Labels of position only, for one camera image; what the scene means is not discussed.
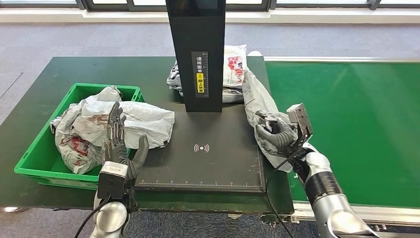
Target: floor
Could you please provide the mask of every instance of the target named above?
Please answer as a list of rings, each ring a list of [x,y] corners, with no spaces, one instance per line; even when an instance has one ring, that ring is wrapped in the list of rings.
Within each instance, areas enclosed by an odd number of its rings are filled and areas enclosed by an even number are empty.
[[[419,25],[227,24],[226,44],[264,56],[420,58]],[[0,124],[54,56],[174,56],[166,23],[0,24]],[[0,238],[73,237],[89,211],[30,209],[0,213]],[[296,237],[316,237],[314,223],[289,224]],[[80,237],[88,237],[90,222]],[[133,215],[127,237],[286,237],[256,215]]]

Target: green plastic crate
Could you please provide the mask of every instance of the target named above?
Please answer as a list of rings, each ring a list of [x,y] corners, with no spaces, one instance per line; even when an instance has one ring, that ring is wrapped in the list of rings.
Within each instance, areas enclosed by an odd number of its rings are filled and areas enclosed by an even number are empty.
[[[14,168],[15,173],[29,176],[40,184],[96,190],[101,167],[98,166],[84,175],[74,174],[64,164],[55,146],[54,135],[50,131],[50,121],[63,114],[70,104],[79,103],[81,100],[101,92],[107,86],[109,85],[73,84],[41,132],[20,158]],[[117,86],[117,88],[122,93],[123,101],[144,102],[139,87]]]

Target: plastic bag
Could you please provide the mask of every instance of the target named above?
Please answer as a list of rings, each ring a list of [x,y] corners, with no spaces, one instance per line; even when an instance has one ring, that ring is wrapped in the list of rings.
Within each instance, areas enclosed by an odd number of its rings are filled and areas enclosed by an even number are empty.
[[[223,103],[241,103],[244,101],[242,95],[242,83],[244,81],[244,69],[247,68],[247,46],[228,46],[224,47],[223,62]],[[178,71],[178,63],[175,62],[166,80],[170,89],[182,93],[181,78]]]
[[[121,102],[117,87],[110,86],[78,104],[72,104],[61,118],[55,118],[55,145],[64,163],[75,174],[85,174],[102,164],[102,141],[113,104],[119,101],[127,116],[125,144],[137,149],[141,134],[149,140],[149,148],[163,147],[170,141],[175,113],[147,103]]]
[[[245,70],[245,81],[242,85],[242,91],[244,94],[245,113],[247,114],[249,124],[254,128],[255,140],[268,161],[270,161],[274,167],[277,167],[286,158],[279,156],[275,146],[258,136],[256,126],[263,122],[261,121],[261,118],[256,115],[256,112],[261,111],[265,114],[269,114],[273,118],[283,120],[286,124],[291,124],[289,117],[278,111],[269,92],[249,69]],[[282,165],[279,170],[290,172],[292,166],[291,164],[286,163]]]

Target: robotic arm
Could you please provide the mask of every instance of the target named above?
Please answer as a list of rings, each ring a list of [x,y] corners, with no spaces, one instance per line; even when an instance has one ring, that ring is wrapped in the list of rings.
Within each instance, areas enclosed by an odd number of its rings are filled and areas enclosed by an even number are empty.
[[[123,238],[131,212],[137,211],[134,199],[134,182],[149,150],[145,135],[139,138],[139,149],[132,160],[128,159],[124,144],[122,108],[116,102],[109,113],[107,139],[104,140],[104,165],[99,173],[98,191],[94,201],[95,229],[91,238]]]
[[[322,238],[379,237],[353,211],[338,184],[329,160],[307,143],[313,131],[305,106],[296,104],[287,110],[291,125],[257,113],[265,124],[257,125],[260,137],[273,144],[293,166],[314,211]],[[285,130],[297,130],[298,139]]]

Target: black cable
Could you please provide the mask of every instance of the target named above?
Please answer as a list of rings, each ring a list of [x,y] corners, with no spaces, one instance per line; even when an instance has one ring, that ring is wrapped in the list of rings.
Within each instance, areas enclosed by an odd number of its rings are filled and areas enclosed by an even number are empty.
[[[83,223],[80,225],[79,229],[77,230],[76,235],[74,236],[74,238],[78,238],[80,233],[82,232],[83,227],[86,225],[86,223],[88,222],[88,220],[97,212],[99,211],[99,209],[101,209],[103,206],[105,206],[106,203],[108,203],[109,199],[111,198],[111,194],[108,195],[108,197],[99,204],[99,206],[97,208],[95,208],[89,215],[88,217],[86,217],[86,219],[83,221]]]
[[[290,235],[291,238],[294,238],[294,236],[292,235],[292,233],[290,232],[290,230],[287,228],[286,224],[284,224],[283,220],[281,220],[280,216],[278,215],[276,209],[273,206],[273,203],[270,200],[270,197],[268,196],[268,184],[270,182],[270,180],[274,177],[274,174],[278,171],[278,169],[283,166],[284,164],[286,164],[287,162],[291,161],[294,157],[295,157],[296,153],[292,153],[286,160],[284,160],[283,162],[281,162],[273,171],[273,173],[267,178],[267,181],[265,182],[265,195],[267,196],[267,201],[268,204],[270,205],[271,209],[273,210],[273,212],[275,213],[278,221],[280,222],[280,224],[285,228],[287,234]]]

